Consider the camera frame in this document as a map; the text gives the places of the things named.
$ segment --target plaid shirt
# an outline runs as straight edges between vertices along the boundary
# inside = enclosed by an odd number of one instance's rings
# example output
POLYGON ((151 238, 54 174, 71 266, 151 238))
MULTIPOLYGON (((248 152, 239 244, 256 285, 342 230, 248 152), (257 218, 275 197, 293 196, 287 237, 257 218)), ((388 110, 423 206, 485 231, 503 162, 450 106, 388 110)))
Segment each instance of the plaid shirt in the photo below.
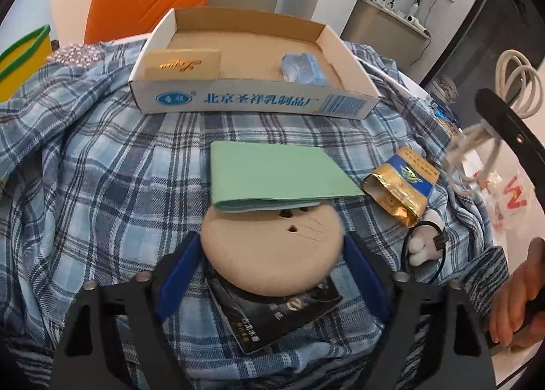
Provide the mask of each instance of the plaid shirt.
MULTIPOLYGON (((83 282, 103 286, 152 269, 209 206, 210 144, 216 140, 323 148, 357 183, 402 146, 436 167, 449 136, 416 98, 404 100, 377 76, 385 96, 364 120, 271 113, 142 114, 127 79, 143 43, 103 45, 105 59, 81 69, 48 64, 0 104, 0 309, 3 331, 24 371, 47 383, 66 311, 83 282)), ((372 49, 353 52, 399 79, 372 49)), ((395 269, 406 229, 370 197, 333 205, 347 230, 395 269)), ((441 281, 459 277, 486 317, 508 277, 478 196, 461 197, 444 173, 430 197, 450 242, 441 281)), ((417 269, 429 278, 438 263, 417 269)), ((382 327, 369 314, 343 259, 331 273, 338 309, 264 351, 242 354, 214 307, 199 269, 163 329, 195 388, 346 388, 382 327)), ((127 325, 120 335, 130 373, 145 386, 127 325)), ((413 348, 400 385, 414 374, 413 348)))

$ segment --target blue oval logo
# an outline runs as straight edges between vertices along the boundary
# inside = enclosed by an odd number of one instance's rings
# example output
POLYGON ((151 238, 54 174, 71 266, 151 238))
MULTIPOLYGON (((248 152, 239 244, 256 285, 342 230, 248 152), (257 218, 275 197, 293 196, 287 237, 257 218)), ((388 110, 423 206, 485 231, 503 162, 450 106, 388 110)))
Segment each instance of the blue oval logo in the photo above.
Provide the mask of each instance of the blue oval logo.
POLYGON ((192 91, 191 95, 183 92, 167 92, 157 95, 155 99, 157 100, 157 103, 164 105, 181 105, 190 103, 195 95, 197 95, 195 91, 192 91))

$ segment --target screw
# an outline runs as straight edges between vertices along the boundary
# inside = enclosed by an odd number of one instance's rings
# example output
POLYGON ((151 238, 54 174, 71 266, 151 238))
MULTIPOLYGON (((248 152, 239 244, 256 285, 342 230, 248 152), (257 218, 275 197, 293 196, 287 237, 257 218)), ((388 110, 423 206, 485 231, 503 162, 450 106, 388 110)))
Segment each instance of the screw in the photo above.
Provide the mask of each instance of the screw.
POLYGON ((462 283, 458 281, 457 279, 452 279, 449 281, 449 286, 453 288, 454 290, 461 290, 462 289, 462 283))
POLYGON ((405 272, 395 272, 393 274, 393 278, 399 283, 408 283, 410 280, 410 275, 405 272))
POLYGON ((145 283, 146 281, 149 281, 152 278, 152 273, 149 270, 143 270, 142 272, 139 272, 136 274, 136 280, 139 283, 145 283))
POLYGON ((99 283, 95 281, 94 279, 90 279, 89 281, 85 281, 83 283, 83 289, 84 290, 94 290, 99 286, 99 283))

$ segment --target gold wrapper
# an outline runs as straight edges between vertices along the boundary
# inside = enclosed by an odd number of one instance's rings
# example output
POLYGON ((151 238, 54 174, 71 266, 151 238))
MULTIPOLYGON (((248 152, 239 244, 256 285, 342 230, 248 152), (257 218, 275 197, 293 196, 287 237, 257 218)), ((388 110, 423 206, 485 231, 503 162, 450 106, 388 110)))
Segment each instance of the gold wrapper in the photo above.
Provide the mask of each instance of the gold wrapper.
POLYGON ((363 181, 363 190, 410 227, 419 220, 439 171, 409 147, 400 149, 363 181))

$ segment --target blue gripper pad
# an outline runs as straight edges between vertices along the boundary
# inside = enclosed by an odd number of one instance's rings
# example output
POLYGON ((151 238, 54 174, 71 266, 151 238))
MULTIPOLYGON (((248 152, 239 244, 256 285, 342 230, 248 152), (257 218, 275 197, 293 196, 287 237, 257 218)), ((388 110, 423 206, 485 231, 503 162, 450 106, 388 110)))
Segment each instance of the blue gripper pad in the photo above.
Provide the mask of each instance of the blue gripper pad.
POLYGON ((388 291, 349 234, 344 236, 343 256, 369 312, 386 324, 391 316, 388 291))
POLYGON ((155 317, 163 322, 180 307, 203 251, 201 237, 189 232, 175 252, 164 256, 154 270, 155 317))

